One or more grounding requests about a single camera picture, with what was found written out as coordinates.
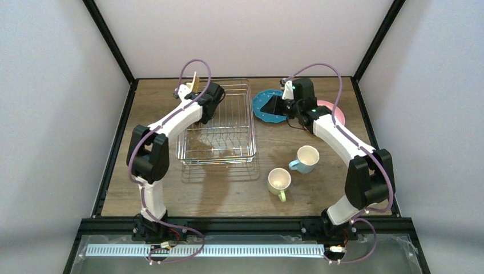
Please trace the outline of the teal polka dot plate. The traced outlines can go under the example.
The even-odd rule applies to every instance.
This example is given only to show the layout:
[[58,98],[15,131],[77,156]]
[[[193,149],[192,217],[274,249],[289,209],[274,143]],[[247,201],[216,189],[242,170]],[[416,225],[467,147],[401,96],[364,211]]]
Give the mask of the teal polka dot plate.
[[268,114],[266,112],[262,112],[262,107],[269,102],[270,98],[273,95],[282,96],[283,92],[280,90],[265,90],[259,92],[253,99],[252,99],[252,108],[254,116],[259,118],[265,123],[282,123],[286,121],[286,116],[283,115],[275,115],[275,114]]

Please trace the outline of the bamboo pattern square plate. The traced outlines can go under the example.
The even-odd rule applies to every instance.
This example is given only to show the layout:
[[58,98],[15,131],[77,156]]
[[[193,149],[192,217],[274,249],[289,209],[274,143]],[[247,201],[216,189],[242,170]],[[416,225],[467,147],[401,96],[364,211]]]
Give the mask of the bamboo pattern square plate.
[[191,90],[191,92],[195,92],[197,93],[198,91],[198,88],[199,88],[199,77],[197,75],[197,72],[195,71],[194,74],[193,74],[193,78],[191,80],[191,82],[187,83],[187,87],[189,87],[189,89]]

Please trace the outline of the pink round plate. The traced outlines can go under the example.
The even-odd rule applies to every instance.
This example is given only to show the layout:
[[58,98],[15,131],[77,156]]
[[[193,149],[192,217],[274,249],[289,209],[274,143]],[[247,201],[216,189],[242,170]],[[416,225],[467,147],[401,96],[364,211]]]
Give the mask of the pink round plate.
[[[328,109],[331,111],[333,110],[334,104],[325,100],[318,100],[317,101],[318,106],[326,106]],[[345,125],[345,116],[342,110],[337,107],[336,108],[336,113],[335,113],[335,118],[343,125]]]

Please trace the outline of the metal wire dish rack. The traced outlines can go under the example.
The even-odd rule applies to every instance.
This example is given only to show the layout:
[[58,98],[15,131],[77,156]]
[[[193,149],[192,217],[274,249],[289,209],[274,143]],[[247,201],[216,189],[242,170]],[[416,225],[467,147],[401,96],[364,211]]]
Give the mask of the metal wire dish rack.
[[178,136],[176,156],[184,165],[249,163],[256,154],[252,93],[246,78],[217,79],[225,91],[215,116]]

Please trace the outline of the light blue mug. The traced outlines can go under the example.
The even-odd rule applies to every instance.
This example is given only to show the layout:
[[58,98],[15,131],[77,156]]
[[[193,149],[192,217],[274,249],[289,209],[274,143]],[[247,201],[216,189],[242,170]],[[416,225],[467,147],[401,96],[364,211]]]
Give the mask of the light blue mug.
[[298,171],[301,174],[308,174],[320,160],[318,150],[312,146],[302,146],[297,150],[295,160],[288,164],[290,170]]

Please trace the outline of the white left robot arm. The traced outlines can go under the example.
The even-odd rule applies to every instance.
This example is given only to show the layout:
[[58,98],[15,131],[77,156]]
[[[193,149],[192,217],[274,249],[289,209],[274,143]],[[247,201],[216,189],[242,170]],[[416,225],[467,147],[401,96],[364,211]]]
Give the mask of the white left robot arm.
[[127,155],[128,177],[138,185],[141,215],[166,225],[163,178],[170,167],[170,141],[194,123],[206,124],[215,115],[225,96],[221,85],[209,82],[201,92],[188,84],[178,87],[180,103],[165,117],[149,126],[137,125],[132,132]]

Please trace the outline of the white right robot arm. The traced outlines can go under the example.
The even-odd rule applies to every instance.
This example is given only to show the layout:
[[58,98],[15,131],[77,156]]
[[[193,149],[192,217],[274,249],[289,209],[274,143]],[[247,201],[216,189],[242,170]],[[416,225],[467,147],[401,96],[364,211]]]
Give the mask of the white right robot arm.
[[348,170],[344,195],[325,209],[322,217],[332,226],[356,221],[384,200],[387,212],[394,203],[394,173],[388,150],[376,149],[351,133],[336,117],[336,108],[320,106],[309,78],[283,78],[283,93],[271,96],[261,107],[265,115],[297,119],[303,129],[320,138],[343,160]]

